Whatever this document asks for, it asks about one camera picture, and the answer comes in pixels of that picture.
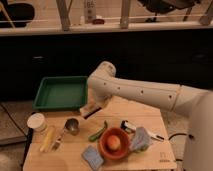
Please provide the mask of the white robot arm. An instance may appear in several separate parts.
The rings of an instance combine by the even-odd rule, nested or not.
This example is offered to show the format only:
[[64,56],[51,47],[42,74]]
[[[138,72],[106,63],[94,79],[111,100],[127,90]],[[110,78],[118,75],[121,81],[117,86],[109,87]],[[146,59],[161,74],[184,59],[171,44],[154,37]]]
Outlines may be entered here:
[[188,116],[183,171],[213,171],[213,90],[127,80],[115,75],[115,66],[103,61],[88,77],[88,86],[100,106],[115,95]]

